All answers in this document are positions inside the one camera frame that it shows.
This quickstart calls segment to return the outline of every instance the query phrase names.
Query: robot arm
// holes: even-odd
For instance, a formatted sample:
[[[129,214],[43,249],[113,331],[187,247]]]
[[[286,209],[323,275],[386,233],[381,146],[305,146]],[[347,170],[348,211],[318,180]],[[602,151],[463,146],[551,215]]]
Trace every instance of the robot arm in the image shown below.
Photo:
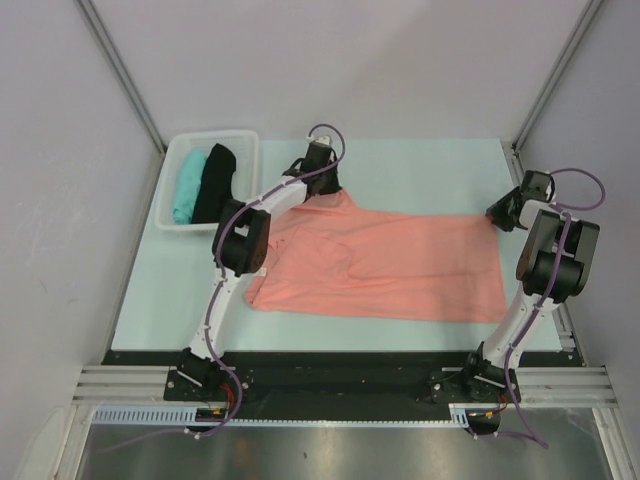
[[[487,209],[498,228],[529,230],[529,236],[516,268],[518,292],[504,320],[463,369],[469,391],[506,393],[505,369],[514,378],[536,329],[587,282],[600,227],[559,213],[554,189],[551,175],[527,171],[520,187]]]
[[[262,267],[271,221],[312,196],[341,188],[337,168],[328,168],[337,162],[331,137],[309,140],[305,157],[296,160],[274,187],[247,202],[229,200],[224,206],[212,247],[217,268],[211,300],[178,362],[178,373],[198,387],[208,383],[214,355],[224,355],[229,305],[241,300]]]

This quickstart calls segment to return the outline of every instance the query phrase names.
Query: light blue table surface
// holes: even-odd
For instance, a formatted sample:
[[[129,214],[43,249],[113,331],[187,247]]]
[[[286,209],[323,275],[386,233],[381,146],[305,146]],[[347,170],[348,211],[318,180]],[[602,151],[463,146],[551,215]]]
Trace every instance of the light blue table surface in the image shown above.
[[[303,141],[261,144],[262,188],[296,158]],[[483,213],[513,188],[500,142],[487,140],[349,140],[340,182],[368,209],[411,214]],[[114,350],[181,350],[202,317],[214,280],[213,233],[173,233],[153,223],[156,200],[112,343]],[[515,268],[526,233],[499,234],[507,302],[517,289]],[[444,351],[471,350],[496,324],[385,318],[329,317],[260,312],[234,306],[227,350],[243,351]],[[531,350],[560,350],[549,317]]]

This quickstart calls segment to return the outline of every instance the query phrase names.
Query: metal frame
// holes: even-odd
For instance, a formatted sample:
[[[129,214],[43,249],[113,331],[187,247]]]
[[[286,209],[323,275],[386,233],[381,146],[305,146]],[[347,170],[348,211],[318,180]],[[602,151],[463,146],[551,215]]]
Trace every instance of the metal frame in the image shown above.
[[[529,138],[529,134],[538,122],[538,119],[544,111],[544,108],[549,103],[549,99],[555,92],[557,86],[560,84],[562,77],[564,76],[569,64],[571,63],[571,60],[574,58],[575,53],[580,48],[585,35],[588,33],[591,26],[595,23],[598,14],[602,11],[602,7],[605,5],[605,3],[607,3],[607,1],[608,0],[589,0],[589,3],[582,11],[580,19],[571,32],[571,35],[569,36],[567,43],[563,47],[560,56],[551,69],[549,77],[547,77],[547,80],[545,81],[542,90],[538,94],[533,107],[527,114],[522,127],[520,127],[520,131],[513,141],[513,148],[516,153],[519,153],[522,150],[522,147]]]
[[[122,61],[122,57],[120,53],[118,53],[118,49],[116,48],[111,35],[102,21],[98,10],[93,4],[92,0],[74,0],[78,8],[80,9],[80,13],[82,17],[85,19],[87,23],[87,27],[93,34],[98,47],[104,54],[105,60],[113,70],[113,73],[116,75],[116,79],[118,83],[122,86],[123,92],[133,110],[136,113],[136,116],[144,126],[147,135],[155,145],[158,152],[164,154],[167,151],[167,146],[162,141],[162,137],[160,136],[160,132],[156,127],[156,124],[147,109],[147,106],[138,91],[135,83],[133,83],[133,79],[127,70],[126,65]]]
[[[88,366],[80,375],[74,405],[176,405],[163,399],[167,374],[173,367]],[[617,406],[604,367],[519,368],[518,384],[526,408],[612,408]],[[180,406],[223,403],[181,402]]]

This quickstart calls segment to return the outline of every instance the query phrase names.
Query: pink t-shirt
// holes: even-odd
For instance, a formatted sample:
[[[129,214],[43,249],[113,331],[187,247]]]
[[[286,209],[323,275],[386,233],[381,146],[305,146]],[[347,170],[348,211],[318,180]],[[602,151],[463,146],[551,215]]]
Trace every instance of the pink t-shirt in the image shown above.
[[[484,215],[375,212],[342,190],[276,220],[264,267],[245,294],[260,310],[447,322],[506,313],[498,239]]]

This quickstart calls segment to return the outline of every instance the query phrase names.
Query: white basket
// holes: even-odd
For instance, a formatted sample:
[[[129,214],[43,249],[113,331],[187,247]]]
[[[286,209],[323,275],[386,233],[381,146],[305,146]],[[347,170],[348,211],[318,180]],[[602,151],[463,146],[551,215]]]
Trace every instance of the white basket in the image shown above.
[[[206,232],[217,228],[217,223],[176,225],[173,221],[173,198],[176,181],[185,158],[192,150],[201,150],[209,156],[216,143],[224,145],[236,157],[236,171],[231,181],[231,192],[236,200],[245,201],[255,196],[258,188],[258,134],[250,130],[220,130],[217,132],[183,133],[169,143],[158,182],[158,202],[155,224],[160,230],[175,232]]]

